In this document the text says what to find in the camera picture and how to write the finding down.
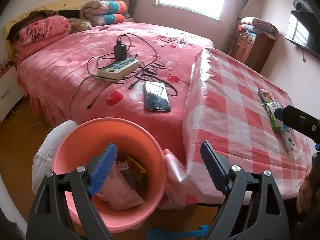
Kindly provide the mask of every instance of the white cushion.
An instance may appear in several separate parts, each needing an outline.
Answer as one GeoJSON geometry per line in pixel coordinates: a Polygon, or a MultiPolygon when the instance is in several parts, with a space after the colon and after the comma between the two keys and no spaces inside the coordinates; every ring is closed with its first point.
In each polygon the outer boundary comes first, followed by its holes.
{"type": "Polygon", "coordinates": [[[54,128],[46,137],[35,155],[32,164],[32,190],[36,194],[47,171],[51,170],[56,151],[64,138],[78,125],[74,121],[66,121],[54,128]]]}

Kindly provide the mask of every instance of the window sill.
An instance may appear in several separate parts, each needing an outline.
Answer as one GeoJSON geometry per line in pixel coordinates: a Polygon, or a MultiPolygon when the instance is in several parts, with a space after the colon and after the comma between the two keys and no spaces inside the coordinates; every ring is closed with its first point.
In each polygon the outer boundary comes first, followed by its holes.
{"type": "Polygon", "coordinates": [[[175,6],[175,5],[171,5],[171,4],[165,4],[165,3],[156,3],[156,4],[153,4],[153,5],[166,6],[166,7],[172,7],[172,8],[182,9],[182,10],[185,10],[185,11],[194,12],[194,13],[197,13],[197,14],[201,14],[201,15],[207,16],[207,17],[209,17],[209,18],[211,18],[211,19],[220,21],[219,18],[216,18],[216,17],[214,17],[214,16],[212,16],[212,15],[205,14],[205,13],[203,13],[203,12],[199,12],[199,11],[192,10],[192,9],[189,9],[189,8],[185,8],[185,7],[180,7],[180,6],[175,6]]]}

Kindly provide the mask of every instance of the smartphone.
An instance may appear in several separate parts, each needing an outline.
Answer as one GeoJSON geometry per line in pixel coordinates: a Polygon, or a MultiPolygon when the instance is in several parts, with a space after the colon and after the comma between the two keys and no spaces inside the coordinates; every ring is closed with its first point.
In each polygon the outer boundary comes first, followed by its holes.
{"type": "Polygon", "coordinates": [[[144,106],[148,111],[170,112],[170,103],[163,83],[144,83],[144,106]]]}

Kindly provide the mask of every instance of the charger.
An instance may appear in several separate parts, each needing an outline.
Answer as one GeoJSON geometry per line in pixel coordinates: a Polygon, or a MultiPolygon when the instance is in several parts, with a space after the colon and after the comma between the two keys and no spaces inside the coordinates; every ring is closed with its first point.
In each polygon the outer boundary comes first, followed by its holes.
{"type": "Polygon", "coordinates": [[[117,45],[113,47],[116,61],[123,61],[127,58],[127,45],[117,41],[117,45]]]}

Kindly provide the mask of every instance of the nightstand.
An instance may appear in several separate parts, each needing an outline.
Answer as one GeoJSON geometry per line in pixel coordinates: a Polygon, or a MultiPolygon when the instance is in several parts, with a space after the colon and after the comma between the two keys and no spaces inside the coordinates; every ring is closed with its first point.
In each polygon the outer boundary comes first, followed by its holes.
{"type": "Polygon", "coordinates": [[[8,69],[0,77],[0,121],[2,122],[16,103],[24,96],[22,88],[17,84],[15,67],[8,69]]]}
{"type": "Polygon", "coordinates": [[[260,73],[272,50],[274,40],[266,35],[237,32],[231,57],[260,73]]]}

